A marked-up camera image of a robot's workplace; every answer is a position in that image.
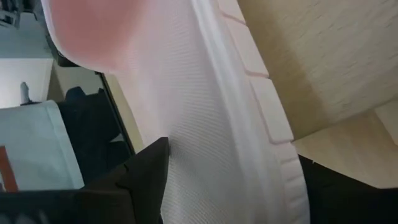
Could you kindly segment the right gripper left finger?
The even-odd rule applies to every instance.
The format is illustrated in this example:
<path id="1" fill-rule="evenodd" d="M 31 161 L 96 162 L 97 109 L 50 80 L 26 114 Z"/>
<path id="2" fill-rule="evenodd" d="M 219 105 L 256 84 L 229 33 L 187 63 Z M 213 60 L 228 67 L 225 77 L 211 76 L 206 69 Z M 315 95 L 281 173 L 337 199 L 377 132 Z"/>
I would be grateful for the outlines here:
<path id="1" fill-rule="evenodd" d="M 169 139 L 161 137 L 86 185 L 83 223 L 162 224 L 169 154 Z"/>

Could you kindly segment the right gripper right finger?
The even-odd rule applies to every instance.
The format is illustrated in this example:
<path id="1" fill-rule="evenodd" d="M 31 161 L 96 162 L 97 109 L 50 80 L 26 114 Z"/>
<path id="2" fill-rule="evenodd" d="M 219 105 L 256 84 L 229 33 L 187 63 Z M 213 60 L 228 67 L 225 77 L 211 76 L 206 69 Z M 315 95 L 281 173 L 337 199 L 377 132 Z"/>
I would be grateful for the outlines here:
<path id="1" fill-rule="evenodd" d="M 300 156 L 311 224 L 398 224 L 398 188 L 378 189 Z"/>

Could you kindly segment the pink rubber slide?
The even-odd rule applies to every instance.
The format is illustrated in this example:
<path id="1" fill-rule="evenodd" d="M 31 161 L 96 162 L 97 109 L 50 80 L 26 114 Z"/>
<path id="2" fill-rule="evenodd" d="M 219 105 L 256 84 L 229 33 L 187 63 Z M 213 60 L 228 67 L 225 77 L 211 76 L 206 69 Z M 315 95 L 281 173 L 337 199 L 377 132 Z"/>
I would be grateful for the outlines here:
<path id="1" fill-rule="evenodd" d="M 166 136 L 165 224 L 310 224 L 293 134 L 237 0 L 41 0 L 71 62 Z"/>

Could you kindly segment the wooden shoe shelf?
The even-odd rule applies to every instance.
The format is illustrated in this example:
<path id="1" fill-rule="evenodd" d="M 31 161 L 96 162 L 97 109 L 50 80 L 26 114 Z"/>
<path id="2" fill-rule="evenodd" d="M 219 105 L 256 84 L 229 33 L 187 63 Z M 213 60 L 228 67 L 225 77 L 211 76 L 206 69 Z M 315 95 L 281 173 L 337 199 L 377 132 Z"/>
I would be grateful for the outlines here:
<path id="1" fill-rule="evenodd" d="M 248 75 L 269 77 L 298 153 L 398 187 L 398 0 L 216 0 Z"/>

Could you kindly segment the white box with orange mark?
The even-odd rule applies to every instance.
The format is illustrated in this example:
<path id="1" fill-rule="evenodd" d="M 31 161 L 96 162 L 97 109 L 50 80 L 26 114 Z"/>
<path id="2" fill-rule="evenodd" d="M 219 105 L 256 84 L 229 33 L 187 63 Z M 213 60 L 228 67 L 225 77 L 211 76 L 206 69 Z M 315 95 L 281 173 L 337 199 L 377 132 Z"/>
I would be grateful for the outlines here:
<path id="1" fill-rule="evenodd" d="M 9 192 L 84 186 L 56 102 L 0 109 L 0 184 Z"/>

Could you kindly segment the black aluminium table frame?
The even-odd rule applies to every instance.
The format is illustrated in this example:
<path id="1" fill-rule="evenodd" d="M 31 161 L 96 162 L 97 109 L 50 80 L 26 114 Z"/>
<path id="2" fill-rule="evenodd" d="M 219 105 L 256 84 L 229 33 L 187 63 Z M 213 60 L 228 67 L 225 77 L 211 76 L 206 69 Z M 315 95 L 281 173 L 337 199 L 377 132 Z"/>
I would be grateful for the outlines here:
<path id="1" fill-rule="evenodd" d="M 106 80 L 105 74 L 101 73 L 101 72 L 97 72 L 97 71 L 95 71 L 95 74 L 97 76 L 99 76 L 99 78 L 100 78 L 100 80 L 102 82 L 105 95 L 106 95 L 106 97 L 108 99 L 108 103 L 109 103 L 109 105 L 111 107 L 111 111 L 113 112 L 113 116 L 116 119 L 116 123 L 117 123 L 118 128 L 119 128 L 119 130 L 121 132 L 121 136 L 122 136 L 123 140 L 127 144 L 127 147 L 128 147 L 128 149 L 130 151 L 130 155 L 135 155 L 136 153 L 134 151 L 134 146 L 132 145 L 132 142 L 131 142 L 131 140 L 129 138 L 126 126 L 124 125 L 123 119 L 122 119 L 121 114 L 120 114 L 120 112 L 118 110 L 116 101 L 114 100 L 113 94 L 111 92 L 111 87 L 110 87 L 108 81 Z"/>

